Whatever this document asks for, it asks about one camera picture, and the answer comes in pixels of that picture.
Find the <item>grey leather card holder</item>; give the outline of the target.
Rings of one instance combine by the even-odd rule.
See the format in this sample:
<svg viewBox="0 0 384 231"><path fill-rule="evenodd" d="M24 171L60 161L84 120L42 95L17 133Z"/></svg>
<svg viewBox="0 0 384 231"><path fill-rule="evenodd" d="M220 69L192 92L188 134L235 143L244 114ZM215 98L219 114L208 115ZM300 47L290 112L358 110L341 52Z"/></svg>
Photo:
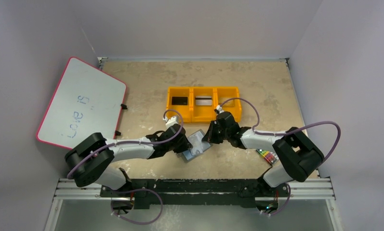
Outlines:
<svg viewBox="0 0 384 231"><path fill-rule="evenodd" d="M185 162L190 162L213 146L211 143L202 141L204 135L205 133L200 129L187 137L188 141L192 144L192 148L182 152L181 157Z"/></svg>

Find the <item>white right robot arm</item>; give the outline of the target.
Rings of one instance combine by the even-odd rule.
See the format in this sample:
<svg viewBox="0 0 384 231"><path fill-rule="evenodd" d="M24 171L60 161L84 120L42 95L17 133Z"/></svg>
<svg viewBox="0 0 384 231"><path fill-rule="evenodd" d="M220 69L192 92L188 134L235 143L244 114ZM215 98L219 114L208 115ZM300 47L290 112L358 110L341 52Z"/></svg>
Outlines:
<svg viewBox="0 0 384 231"><path fill-rule="evenodd" d="M324 159L321 150L303 132L295 132L294 127L289 132L274 136L241 127L230 112L222 112L210 123L202 141L212 144L228 141L235 148L263 149L276 154L280 164L257 179L259 192L269 196L281 184L305 181Z"/></svg>

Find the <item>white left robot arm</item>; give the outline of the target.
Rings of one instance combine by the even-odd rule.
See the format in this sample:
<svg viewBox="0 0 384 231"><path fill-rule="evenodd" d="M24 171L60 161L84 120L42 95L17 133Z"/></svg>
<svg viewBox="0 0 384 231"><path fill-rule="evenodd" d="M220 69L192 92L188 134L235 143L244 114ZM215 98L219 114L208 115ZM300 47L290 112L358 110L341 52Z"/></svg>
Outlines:
<svg viewBox="0 0 384 231"><path fill-rule="evenodd" d="M106 139L102 133L96 132L65 155L69 167L67 178L74 180L78 187L97 183L124 197L131 192L129 178L123 170L113 168L111 163L128 159L154 159L168 152L181 154L192 147L180 124L133 140Z"/></svg>

